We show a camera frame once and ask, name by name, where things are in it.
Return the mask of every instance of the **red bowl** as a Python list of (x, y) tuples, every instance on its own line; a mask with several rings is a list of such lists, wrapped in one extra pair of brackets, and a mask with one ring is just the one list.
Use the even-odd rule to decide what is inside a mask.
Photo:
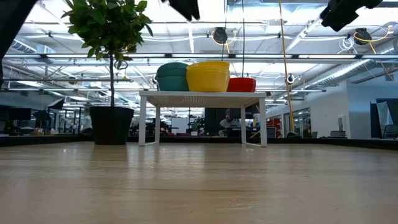
[(256, 80), (252, 78), (231, 78), (229, 79), (228, 92), (253, 93), (256, 90)]

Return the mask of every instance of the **tree trunk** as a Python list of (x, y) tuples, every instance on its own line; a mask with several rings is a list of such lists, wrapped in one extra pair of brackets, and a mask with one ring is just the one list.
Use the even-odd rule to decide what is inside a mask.
[(113, 51), (109, 51), (110, 66), (109, 71), (111, 71), (111, 107), (114, 107), (114, 74), (113, 74)]

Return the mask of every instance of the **stacked bowls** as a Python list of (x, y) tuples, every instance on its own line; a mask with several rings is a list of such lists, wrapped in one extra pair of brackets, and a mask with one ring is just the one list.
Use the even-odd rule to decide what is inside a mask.
[(190, 91), (226, 92), (229, 83), (228, 62), (200, 62), (187, 67)]
[(228, 92), (253, 93), (256, 90), (256, 80), (253, 78), (232, 78), (229, 80)]
[(156, 80), (160, 91), (189, 91), (187, 64), (174, 62), (159, 67)]

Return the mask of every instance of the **black plant pot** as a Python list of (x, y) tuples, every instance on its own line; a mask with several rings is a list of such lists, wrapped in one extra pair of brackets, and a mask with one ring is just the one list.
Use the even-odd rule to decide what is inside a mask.
[(110, 106), (90, 108), (94, 142), (97, 145), (123, 145), (127, 141), (134, 110)]

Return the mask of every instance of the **table leg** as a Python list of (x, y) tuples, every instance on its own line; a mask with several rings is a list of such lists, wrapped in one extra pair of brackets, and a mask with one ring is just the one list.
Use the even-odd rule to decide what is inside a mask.
[(147, 117), (147, 97), (142, 96), (140, 101), (140, 112), (139, 112), (139, 133), (138, 133), (138, 145), (145, 146), (145, 135), (146, 135), (146, 117)]
[(241, 107), (241, 132), (242, 144), (246, 144), (246, 107)]
[(155, 119), (155, 142), (160, 141), (160, 106), (156, 106), (156, 119)]
[(259, 104), (260, 104), (261, 147), (267, 147), (266, 99), (260, 98)]

